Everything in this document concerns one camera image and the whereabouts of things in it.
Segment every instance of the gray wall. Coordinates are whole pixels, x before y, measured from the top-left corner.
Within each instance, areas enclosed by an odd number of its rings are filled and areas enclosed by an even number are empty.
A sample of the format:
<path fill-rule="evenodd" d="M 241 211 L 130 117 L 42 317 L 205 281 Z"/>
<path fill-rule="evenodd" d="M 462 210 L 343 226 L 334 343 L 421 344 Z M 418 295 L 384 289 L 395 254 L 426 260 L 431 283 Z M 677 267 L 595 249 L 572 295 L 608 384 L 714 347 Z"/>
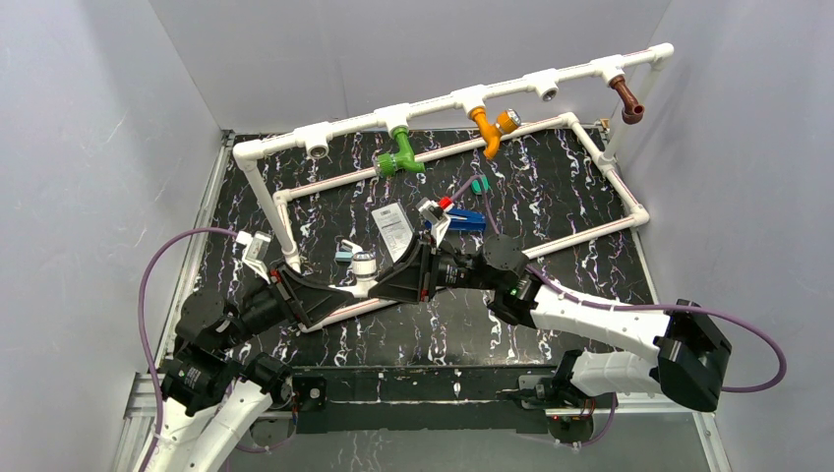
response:
<path fill-rule="evenodd" d="M 150 0 L 221 128 L 291 131 L 643 49 L 669 0 L 330 2 Z M 525 121 L 573 111 L 609 116 L 599 79 L 488 102 Z M 472 126 L 460 110 L 422 127 Z"/>
<path fill-rule="evenodd" d="M 832 470 L 834 4 L 676 0 L 651 40 L 675 57 L 621 163 L 652 214 L 660 297 L 726 309 L 786 350 L 783 384 L 722 396 L 734 470 Z M 727 384 L 769 379 L 767 347 L 727 333 Z"/>
<path fill-rule="evenodd" d="M 2 469 L 109 470 L 219 129 L 144 1 L 3 2 L 0 104 Z"/>

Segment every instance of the pvc tee fitting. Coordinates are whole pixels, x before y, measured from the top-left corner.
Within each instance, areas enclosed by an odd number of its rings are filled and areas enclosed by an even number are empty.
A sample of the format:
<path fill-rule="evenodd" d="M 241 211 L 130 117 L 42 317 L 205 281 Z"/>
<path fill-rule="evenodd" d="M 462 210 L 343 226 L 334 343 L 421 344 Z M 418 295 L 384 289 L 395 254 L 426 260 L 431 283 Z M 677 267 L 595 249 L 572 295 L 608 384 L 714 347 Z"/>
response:
<path fill-rule="evenodd" d="M 394 128 L 391 130 L 391 135 L 396 140 L 399 151 L 396 154 L 386 152 L 374 158 L 374 168 L 377 169 L 377 175 L 390 177 L 399 169 L 414 173 L 425 172 L 426 166 L 422 162 L 414 160 L 414 150 L 411 149 L 411 144 L 408 142 L 408 128 L 404 126 Z"/>
<path fill-rule="evenodd" d="M 535 91 L 542 101 L 552 100 L 559 92 L 559 87 L 557 86 L 559 71 L 556 69 L 527 74 L 522 79 L 528 83 L 527 91 Z"/>
<path fill-rule="evenodd" d="M 307 150 L 308 157 L 321 159 L 330 151 L 328 141 L 333 139 L 332 124 L 325 121 L 296 128 L 292 136 L 295 137 L 295 146 L 303 146 Z"/>
<path fill-rule="evenodd" d="M 474 108 L 469 113 L 469 119 L 478 125 L 478 131 L 481 133 L 481 138 L 487 142 L 487 148 L 484 149 L 484 155 L 486 155 L 487 159 L 490 160 L 492 160 L 498 153 L 498 147 L 501 144 L 501 136 L 512 133 L 521 125 L 521 119 L 512 109 L 502 111 L 498 115 L 495 125 L 491 125 L 487 121 L 487 111 L 483 106 Z"/>

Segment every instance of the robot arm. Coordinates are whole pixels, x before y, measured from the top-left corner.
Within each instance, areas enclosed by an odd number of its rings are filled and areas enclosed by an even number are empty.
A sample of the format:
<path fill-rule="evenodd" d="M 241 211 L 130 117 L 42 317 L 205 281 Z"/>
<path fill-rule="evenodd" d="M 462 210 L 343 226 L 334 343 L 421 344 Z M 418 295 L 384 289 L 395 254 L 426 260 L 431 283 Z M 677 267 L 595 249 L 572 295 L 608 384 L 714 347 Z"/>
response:
<path fill-rule="evenodd" d="M 315 325 L 358 295 L 416 304 L 444 288 L 490 290 L 488 308 L 510 325 L 573 332 L 623 350 L 568 352 L 554 375 L 525 385 L 519 380 L 519 389 L 498 392 L 498 400 L 543 409 L 576 407 L 609 392 L 662 392 L 694 410 L 716 409 L 731 347 L 709 318 L 685 306 L 679 313 L 624 313 L 574 303 L 527 271 L 529 260 L 517 240 L 492 235 L 476 253 L 462 253 L 444 241 L 444 210 L 433 202 L 421 203 L 420 210 L 432 229 L 415 233 L 399 260 L 373 280 L 375 263 L 355 257 L 366 253 L 354 255 L 353 263 L 369 278 L 361 290 L 311 281 L 284 262 L 268 269 L 260 257 L 269 237 L 242 233 L 244 263 L 259 283 L 239 306 L 207 289 L 183 304 L 178 347 L 162 385 L 168 428 L 149 470 L 216 470 L 261 413 L 290 400 L 292 389 L 284 387 L 291 385 L 288 367 L 262 354 L 244 371 L 221 357 L 223 350 L 275 325 Z M 582 302 L 621 305 L 571 294 Z M 235 378 L 240 381 L 231 398 L 214 415 Z"/>

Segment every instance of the black and white marble mat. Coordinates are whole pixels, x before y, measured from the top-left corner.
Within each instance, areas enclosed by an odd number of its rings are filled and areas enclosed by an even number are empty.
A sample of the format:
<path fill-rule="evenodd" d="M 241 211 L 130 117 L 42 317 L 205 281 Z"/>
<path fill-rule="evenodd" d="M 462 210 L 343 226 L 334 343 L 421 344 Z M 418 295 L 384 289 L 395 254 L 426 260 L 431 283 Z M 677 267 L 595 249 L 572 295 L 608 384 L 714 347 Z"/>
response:
<path fill-rule="evenodd" d="M 600 143 L 599 133 L 592 137 Z M 470 131 L 412 132 L 415 152 L 477 137 Z M 254 137 L 239 136 L 236 142 Z M 373 155 L 396 151 L 386 133 L 357 133 L 330 143 L 330 155 L 305 158 L 302 149 L 280 152 L 261 163 L 270 191 L 317 182 L 371 166 Z M 371 210 L 401 202 L 418 224 L 415 205 L 423 197 L 449 196 L 473 173 L 485 173 L 493 189 L 491 205 L 505 234 L 530 248 L 624 216 L 620 199 L 602 178 L 570 130 L 547 130 L 502 144 L 492 161 L 480 150 L 427 163 L 425 174 L 401 172 L 299 199 L 290 204 L 293 234 L 306 275 L 327 283 L 348 283 L 346 265 L 333 261 L 336 242 L 348 237 L 390 265 Z M 481 198 L 464 194 L 460 206 L 483 210 Z M 213 225 L 269 231 L 246 178 L 233 160 L 225 172 Z M 447 237 L 474 250 L 480 233 Z M 243 269 L 231 240 L 210 235 L 197 286 L 216 287 L 239 302 L 255 275 Z M 268 263 L 280 258 L 273 241 Z M 584 292 L 630 303 L 651 301 L 648 283 L 630 232 L 622 231 L 540 258 L 537 263 L 561 283 Z M 452 290 L 431 303 L 397 305 L 309 334 L 295 327 L 274 328 L 234 351 L 241 361 L 268 352 L 293 366 L 406 366 L 557 364 L 569 349 L 606 351 L 603 344 L 574 334 L 514 327 L 490 316 L 487 295 Z"/>

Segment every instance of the purple cable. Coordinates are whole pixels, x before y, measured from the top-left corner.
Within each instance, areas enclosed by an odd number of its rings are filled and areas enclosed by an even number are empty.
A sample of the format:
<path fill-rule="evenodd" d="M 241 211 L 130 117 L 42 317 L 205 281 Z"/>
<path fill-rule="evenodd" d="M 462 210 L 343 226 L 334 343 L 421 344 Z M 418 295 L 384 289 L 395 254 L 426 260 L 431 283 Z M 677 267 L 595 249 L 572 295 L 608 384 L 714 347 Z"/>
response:
<path fill-rule="evenodd" d="M 565 298 L 567 298 L 568 300 L 570 300 L 573 303 L 581 302 L 582 305 L 584 305 L 586 307 L 596 308 L 596 309 L 599 309 L 599 310 L 611 310 L 612 309 L 612 305 L 610 305 L 610 304 L 597 303 L 597 302 L 592 302 L 592 301 L 589 301 L 589 300 L 580 300 L 578 297 L 576 297 L 575 295 L 573 295 L 573 294 L 567 292 L 566 290 L 564 290 L 563 288 L 561 288 L 559 285 L 554 283 L 550 278 L 548 278 L 544 273 L 542 273 L 540 270 L 536 269 L 535 267 L 533 267 L 531 265 L 529 265 L 527 267 L 527 270 L 529 270 L 534 275 L 539 277 L 548 287 L 553 289 L 553 291 L 555 291 L 556 293 L 559 293 L 561 295 L 564 295 Z M 680 312 L 680 311 L 685 311 L 685 312 L 689 312 L 689 313 L 698 313 L 700 315 L 708 315 L 710 317 L 720 318 L 721 320 L 724 320 L 726 322 L 730 322 L 733 325 L 738 325 L 738 326 L 743 327 L 744 329 L 746 329 L 746 330 L 752 332 L 753 334 L 755 334 L 756 336 L 760 337 L 764 342 L 767 343 L 768 346 L 770 346 L 771 349 L 773 349 L 773 352 L 776 354 L 776 358 L 779 360 L 779 370 L 776 372 L 776 375 L 773 376 L 773 379 L 771 379 L 771 380 L 769 380 L 765 383 L 760 383 L 758 385 L 725 386 L 725 387 L 721 388 L 721 391 L 727 391 L 727 392 L 730 392 L 730 393 L 753 393 L 753 392 L 757 392 L 757 391 L 763 391 L 763 390 L 766 390 L 766 389 L 778 384 L 779 382 L 781 382 L 782 379 L 785 378 L 785 374 L 788 371 L 788 360 L 785 357 L 785 352 L 782 351 L 781 347 L 779 347 L 779 344 L 777 344 L 776 341 L 772 337 L 770 337 L 770 335 L 768 335 L 766 332 L 762 331 L 761 329 L 759 329 L 755 325 L 753 325 L 751 323 L 748 323 L 745 320 L 742 320 L 740 318 L 734 317 L 732 315 L 729 315 L 729 314 L 726 314 L 726 313 L 723 313 L 723 312 L 719 312 L 719 311 L 716 311 L 716 310 L 708 310 L 708 309 L 700 308 L 700 307 L 687 307 L 687 306 L 682 306 L 682 305 L 668 305 L 668 304 L 667 305 L 614 305 L 613 309 L 614 309 L 615 312 L 642 312 L 642 311 L 664 311 L 664 312 L 666 312 L 666 311 L 676 311 L 676 312 Z"/>
<path fill-rule="evenodd" d="M 153 395 L 156 397 L 156 425 L 153 432 L 153 437 L 150 438 L 150 446 L 148 447 L 148 452 L 145 453 L 145 458 L 142 459 L 142 465 L 140 465 L 139 470 L 145 471 L 148 467 L 148 463 L 150 462 L 150 458 L 153 456 L 153 451 L 156 449 L 156 443 L 159 441 L 159 435 L 162 433 L 162 408 L 163 408 L 163 401 L 162 401 L 162 387 L 159 385 L 159 375 L 156 372 L 155 363 L 153 361 L 153 354 L 150 352 L 150 343 L 148 342 L 148 331 L 145 328 L 145 292 L 148 289 L 148 279 L 150 278 L 150 272 L 153 270 L 153 266 L 156 265 L 156 262 L 159 261 L 159 258 L 162 257 L 162 254 L 168 250 L 171 246 L 174 245 L 177 241 L 181 239 L 185 239 L 189 236 L 193 236 L 198 233 L 217 233 L 217 234 L 224 234 L 226 236 L 231 236 L 232 238 L 237 237 L 237 233 L 230 230 L 230 229 L 223 229 L 223 228 L 195 228 L 190 229 L 188 231 L 182 232 L 173 238 L 171 238 L 167 243 L 163 244 L 156 254 L 150 258 L 150 262 L 148 263 L 148 267 L 145 269 L 145 273 L 142 274 L 142 281 L 139 284 L 139 338 L 142 341 L 142 349 L 145 351 L 145 360 L 148 362 L 148 371 L 150 372 L 150 382 L 153 384 Z"/>
<path fill-rule="evenodd" d="M 485 176 L 483 174 L 481 174 L 481 175 L 475 174 L 472 177 L 469 177 L 469 180 L 467 180 L 465 184 L 461 185 L 460 188 L 457 189 L 457 191 L 455 193 L 451 194 L 451 197 L 449 197 L 449 199 L 452 200 L 453 202 L 456 201 L 457 199 L 459 199 L 460 196 L 463 195 L 463 192 L 466 192 L 466 189 L 468 189 L 469 186 L 472 185 L 472 182 L 475 182 L 475 179 L 477 179 L 478 177 L 481 177 L 483 179 L 487 178 L 487 176 Z"/>
<path fill-rule="evenodd" d="M 591 438 L 590 440 L 586 442 L 581 442 L 580 444 L 582 445 L 582 447 L 592 445 L 595 442 L 601 440 L 602 437 L 605 436 L 606 433 L 608 433 L 608 430 L 611 429 L 611 425 L 614 424 L 614 411 L 617 410 L 617 407 L 620 405 L 620 403 L 617 401 L 617 394 L 615 392 L 611 393 L 611 400 L 611 411 L 609 411 L 608 413 L 608 419 L 605 420 L 605 426 L 602 427 L 602 431 L 600 431 L 599 435 Z"/>
<path fill-rule="evenodd" d="M 495 231 L 496 234 L 501 234 L 501 232 L 498 230 L 498 223 L 495 222 L 493 211 L 490 208 L 490 195 L 487 191 L 484 192 L 484 207 L 487 209 L 487 217 L 490 218 L 490 226 L 493 227 L 493 231 Z"/>

